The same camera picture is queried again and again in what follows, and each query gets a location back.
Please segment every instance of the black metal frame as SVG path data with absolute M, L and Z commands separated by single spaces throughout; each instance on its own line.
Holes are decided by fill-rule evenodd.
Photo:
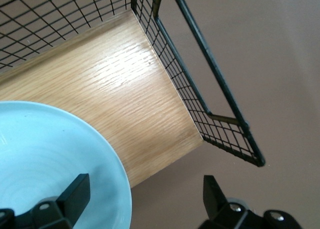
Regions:
M 36 4 L 30 0 L 0 2 L 0 20 L 3 20 L 0 22 L 0 72 L 131 7 L 203 139 L 258 167 L 265 164 L 249 125 L 184 0 L 175 1 L 235 118 L 213 114 L 207 107 L 160 19 L 161 0 L 65 0 L 60 4 L 57 1 L 40 0 Z M 15 13 L 8 9 L 15 5 L 22 11 Z

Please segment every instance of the wood grain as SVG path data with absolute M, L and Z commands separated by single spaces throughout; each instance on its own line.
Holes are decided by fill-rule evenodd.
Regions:
M 203 142 L 131 11 L 0 74 L 0 100 L 85 120 L 115 149 L 131 187 Z

